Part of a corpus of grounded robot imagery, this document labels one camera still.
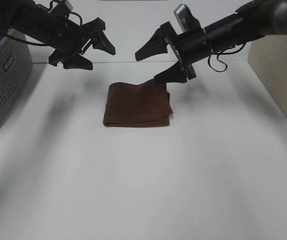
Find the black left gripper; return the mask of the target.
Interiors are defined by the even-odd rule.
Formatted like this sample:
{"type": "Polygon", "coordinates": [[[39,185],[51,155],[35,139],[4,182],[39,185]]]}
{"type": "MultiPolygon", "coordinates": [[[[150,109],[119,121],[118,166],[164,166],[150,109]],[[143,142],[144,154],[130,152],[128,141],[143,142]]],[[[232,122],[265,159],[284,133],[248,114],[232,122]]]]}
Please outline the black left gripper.
{"type": "Polygon", "coordinates": [[[110,55],[116,54],[116,49],[104,33],[105,22],[99,17],[83,25],[77,25],[77,32],[66,32],[58,39],[60,42],[53,47],[55,51],[48,57],[48,63],[57,66],[63,63],[63,68],[93,70],[93,63],[83,57],[90,46],[110,55]]]}

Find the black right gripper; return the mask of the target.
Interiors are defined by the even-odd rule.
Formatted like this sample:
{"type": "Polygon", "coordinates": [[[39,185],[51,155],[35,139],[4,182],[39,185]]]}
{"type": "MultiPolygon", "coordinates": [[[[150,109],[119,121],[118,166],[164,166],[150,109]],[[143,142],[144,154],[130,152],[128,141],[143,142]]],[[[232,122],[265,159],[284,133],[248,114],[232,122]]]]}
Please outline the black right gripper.
{"type": "Polygon", "coordinates": [[[192,66],[212,54],[207,35],[202,28],[194,28],[177,34],[170,22],[158,28],[148,42],[135,53],[136,61],[149,57],[166,54],[167,45],[177,57],[177,62],[167,70],[154,76],[156,84],[186,83],[194,79],[196,72],[192,66]]]}

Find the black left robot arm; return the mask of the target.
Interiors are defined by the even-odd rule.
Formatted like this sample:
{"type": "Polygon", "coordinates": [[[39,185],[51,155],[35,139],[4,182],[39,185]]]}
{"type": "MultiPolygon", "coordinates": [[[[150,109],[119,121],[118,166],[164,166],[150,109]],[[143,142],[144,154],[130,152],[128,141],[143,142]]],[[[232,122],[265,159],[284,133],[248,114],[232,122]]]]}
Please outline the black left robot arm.
{"type": "Polygon", "coordinates": [[[52,47],[48,63],[63,68],[93,70],[83,55],[89,47],[115,55],[116,49],[106,37],[105,22],[97,17],[84,23],[67,0],[52,0],[49,7],[33,0],[0,0],[0,34],[14,29],[35,40],[35,46],[52,47]]]}

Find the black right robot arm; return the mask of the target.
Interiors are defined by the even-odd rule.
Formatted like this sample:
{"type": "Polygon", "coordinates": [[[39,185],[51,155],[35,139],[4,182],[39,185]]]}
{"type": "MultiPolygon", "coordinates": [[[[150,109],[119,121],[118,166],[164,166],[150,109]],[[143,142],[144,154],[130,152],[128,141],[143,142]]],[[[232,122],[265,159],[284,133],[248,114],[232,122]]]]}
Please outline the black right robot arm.
{"type": "Polygon", "coordinates": [[[206,27],[201,27],[185,4],[180,4],[174,15],[183,31],[181,34],[166,22],[135,53],[135,59],[142,61],[166,54],[167,46],[171,47],[177,62],[154,76],[157,84],[186,83],[196,77],[193,63],[212,55],[225,55],[228,49],[268,35],[287,35],[287,0],[252,0],[206,27]]]}

